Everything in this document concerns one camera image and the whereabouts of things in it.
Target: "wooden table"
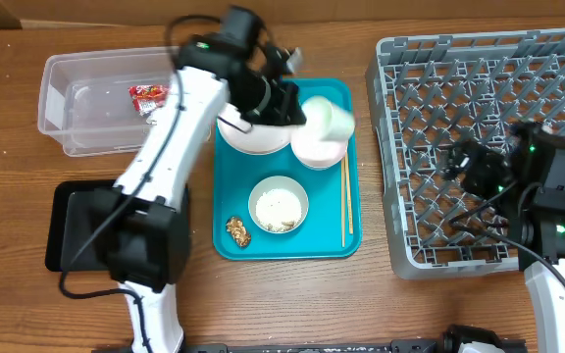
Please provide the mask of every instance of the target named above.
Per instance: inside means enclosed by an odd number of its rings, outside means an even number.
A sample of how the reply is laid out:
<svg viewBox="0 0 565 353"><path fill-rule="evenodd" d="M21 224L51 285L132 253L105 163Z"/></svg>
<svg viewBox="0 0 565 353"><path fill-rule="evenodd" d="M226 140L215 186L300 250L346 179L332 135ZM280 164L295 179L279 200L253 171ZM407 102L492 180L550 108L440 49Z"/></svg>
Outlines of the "wooden table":
<svg viewBox="0 0 565 353"><path fill-rule="evenodd" d="M179 283L188 342L231 345L386 342L438 337L449 324L525 338L537 349L533 307L521 274L412 281L391 270L381 203L381 163L364 73L386 36L565 26L565 18L391 21L273 28L279 44L301 46L302 76L350 87L357 129L364 239L345 260L231 262L211 241L213 150L190 180L193 251ZM201 29L186 27L190 33ZM51 202L63 180L116 177L131 154L67 157L36 128L43 67L54 54L161 45L160 27L0 31L0 352L88 352L127 345L123 297L73 301L43 265ZM74 274L70 288L113 287L106 274Z"/></svg>

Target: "chopstick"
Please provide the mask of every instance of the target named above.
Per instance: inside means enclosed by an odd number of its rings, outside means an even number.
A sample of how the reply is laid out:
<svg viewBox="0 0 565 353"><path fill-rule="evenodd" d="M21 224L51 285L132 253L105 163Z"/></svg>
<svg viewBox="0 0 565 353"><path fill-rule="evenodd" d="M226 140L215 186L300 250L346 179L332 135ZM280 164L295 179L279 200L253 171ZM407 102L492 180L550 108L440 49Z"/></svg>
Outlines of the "chopstick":
<svg viewBox="0 0 565 353"><path fill-rule="evenodd" d="M345 184L348 191L348 231L352 234L352 196L350 192L350 160L348 153L345 153Z"/></svg>
<svg viewBox="0 0 565 353"><path fill-rule="evenodd" d="M345 247L345 158L341 160L341 247Z"/></svg>

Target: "red candy packet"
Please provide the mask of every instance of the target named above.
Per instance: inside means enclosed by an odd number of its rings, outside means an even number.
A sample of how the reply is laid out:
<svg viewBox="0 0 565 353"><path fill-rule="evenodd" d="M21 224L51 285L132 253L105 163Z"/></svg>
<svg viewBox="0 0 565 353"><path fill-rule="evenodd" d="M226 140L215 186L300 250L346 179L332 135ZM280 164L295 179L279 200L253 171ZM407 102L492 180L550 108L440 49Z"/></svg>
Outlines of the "red candy packet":
<svg viewBox="0 0 565 353"><path fill-rule="evenodd" d="M165 105L169 86L162 84L138 85L129 88L134 109L141 117L148 117L155 109Z"/></svg>

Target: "gray plastic basket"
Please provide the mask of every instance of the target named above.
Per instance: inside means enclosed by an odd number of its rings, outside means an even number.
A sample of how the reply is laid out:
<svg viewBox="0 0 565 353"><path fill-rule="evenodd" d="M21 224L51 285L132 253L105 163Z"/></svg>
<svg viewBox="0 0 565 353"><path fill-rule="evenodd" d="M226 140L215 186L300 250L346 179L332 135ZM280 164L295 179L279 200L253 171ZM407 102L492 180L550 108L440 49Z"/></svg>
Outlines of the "gray plastic basket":
<svg viewBox="0 0 565 353"><path fill-rule="evenodd" d="M447 146L469 137L506 153L508 127L520 120L565 135L565 28L385 38L376 51L366 80L394 271L437 278L517 270L515 250L447 224L479 200L458 180L442 180L438 164Z"/></svg>

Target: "blue placemat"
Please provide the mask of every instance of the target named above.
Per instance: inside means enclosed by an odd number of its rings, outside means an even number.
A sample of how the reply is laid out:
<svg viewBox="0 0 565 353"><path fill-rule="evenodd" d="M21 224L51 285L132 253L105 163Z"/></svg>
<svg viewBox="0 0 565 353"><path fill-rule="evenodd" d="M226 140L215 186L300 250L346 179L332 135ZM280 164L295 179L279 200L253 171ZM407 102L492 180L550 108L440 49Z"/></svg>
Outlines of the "blue placemat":
<svg viewBox="0 0 565 353"><path fill-rule="evenodd" d="M339 107L352 111L350 91L340 80L304 78L295 79L294 82L300 87L300 103L314 95L321 95ZM310 170L295 158L288 145L270 155L247 155L230 147L217 129L213 190L213 243L217 251L231 260L315 259L352 255L363 236L354 136L348 143L348 159L353 233L349 234L346 214L346 239L345 247L342 247L341 163L325 171ZM306 219L299 228L286 234L271 234L261 230L250 218L247 208L252 188L262 179L272 176L297 180L309 196ZM252 242L244 249L239 248L226 232L226 221L231 216L240 217L252 234Z"/></svg>

